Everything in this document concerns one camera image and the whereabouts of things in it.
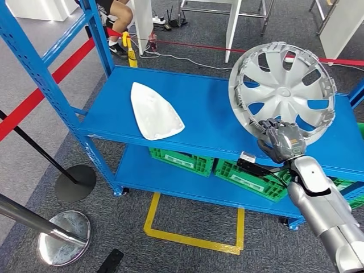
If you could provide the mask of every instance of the green basket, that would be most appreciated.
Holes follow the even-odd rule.
[[[333,179],[333,182],[338,191],[342,191],[343,189],[349,187],[350,185],[352,185],[356,181],[336,178]]]
[[[359,206],[364,205],[364,196],[356,197],[351,201],[349,201],[349,205],[352,207],[352,209],[359,208]]]
[[[149,147],[153,158],[208,177],[214,158]]]
[[[274,176],[267,175],[259,178],[250,175],[233,161],[219,159],[214,174],[274,202],[278,202],[287,195],[287,189]],[[285,181],[286,184],[291,180],[291,175],[287,170],[277,172],[275,175]]]
[[[364,123],[358,123],[359,130],[362,133],[362,137],[364,139]]]
[[[359,126],[359,130],[360,130],[360,132],[362,133],[362,137],[364,139],[364,123],[358,123],[357,125]],[[364,205],[364,195],[349,201],[349,204],[352,207],[352,209],[362,206]]]

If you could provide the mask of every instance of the blue metal shelf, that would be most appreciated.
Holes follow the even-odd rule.
[[[301,217],[288,196],[279,202],[272,202],[214,175],[203,177],[160,162],[152,158],[148,148],[143,146],[128,144],[116,172],[116,182],[144,191],[284,217]]]
[[[278,203],[218,179],[199,177],[152,159],[143,146],[163,148],[236,160],[242,151],[257,156],[257,162],[274,166],[259,150],[256,139],[242,128],[229,103],[228,82],[222,78],[172,72],[116,67],[111,58],[94,1],[82,0],[85,12],[69,30],[40,57],[20,26],[0,1],[0,35],[14,56],[82,146],[85,152],[109,183],[114,195],[122,187],[159,191],[221,205],[243,207],[290,218],[295,228],[302,218],[288,197]],[[68,103],[48,70],[69,41],[88,24],[108,78],[88,113]],[[134,120],[130,92],[133,82],[156,90],[172,104],[185,123],[180,134],[149,141],[141,136]],[[310,145],[307,154],[319,161],[329,176],[364,181],[364,143],[353,108],[364,98],[364,80],[350,95],[336,95],[336,118],[320,140]],[[75,111],[86,114],[82,123]],[[131,143],[116,175],[94,146],[91,137]],[[356,183],[345,192],[346,198],[364,194],[364,183]]]
[[[186,128],[163,140],[143,138],[130,99],[134,81],[156,90],[169,101]],[[329,176],[364,181],[364,142],[347,96],[336,95],[335,110],[334,123],[321,139],[309,146],[307,154],[322,164]],[[229,160],[237,160],[242,151],[246,151],[256,155],[258,163],[276,166],[234,116],[229,102],[227,80],[223,78],[116,66],[79,131],[89,137]]]

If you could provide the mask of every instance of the robotic hand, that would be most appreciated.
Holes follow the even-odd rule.
[[[258,146],[276,163],[288,166],[293,181],[288,192],[312,231],[326,249],[337,272],[364,272],[364,233],[350,206],[314,158],[304,155],[306,144],[298,127],[276,119],[261,121],[272,147]]]

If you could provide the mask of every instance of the yellow tape marking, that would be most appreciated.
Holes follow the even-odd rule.
[[[224,243],[211,242],[162,230],[152,229],[153,220],[154,219],[154,216],[156,216],[156,207],[158,206],[158,202],[159,201],[160,196],[160,193],[156,192],[152,198],[152,202],[150,204],[143,228],[144,232],[148,236],[236,255],[239,255],[240,251],[244,248],[244,209],[238,209],[236,221],[236,244],[235,246],[231,246]]]

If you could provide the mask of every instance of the shelf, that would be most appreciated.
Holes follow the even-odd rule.
[[[284,217],[299,218],[300,212],[286,196],[275,203],[211,174],[196,175],[152,158],[147,147],[128,144],[116,182],[129,188],[160,192],[219,205],[245,208]]]
[[[132,83],[153,88],[169,101],[186,128],[170,138],[143,138],[131,108]],[[276,166],[233,113],[227,80],[198,75],[116,66],[79,130],[90,137],[196,155],[237,160],[242,151],[260,164]],[[329,176],[364,181],[364,142],[347,96],[336,95],[336,117],[319,141],[307,148]]]

